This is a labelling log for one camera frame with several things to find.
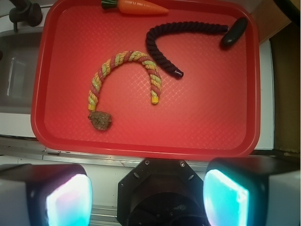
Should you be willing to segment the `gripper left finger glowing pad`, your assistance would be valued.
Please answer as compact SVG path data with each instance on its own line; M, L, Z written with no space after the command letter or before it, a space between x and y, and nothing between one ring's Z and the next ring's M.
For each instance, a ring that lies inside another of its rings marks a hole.
M92 183L79 164L2 164L2 226L88 226Z

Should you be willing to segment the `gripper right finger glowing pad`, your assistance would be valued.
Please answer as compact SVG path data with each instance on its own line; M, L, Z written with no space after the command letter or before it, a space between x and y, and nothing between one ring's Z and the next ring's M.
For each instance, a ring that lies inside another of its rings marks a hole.
M299 226L300 162L270 156L215 158L206 169L203 200L211 226Z

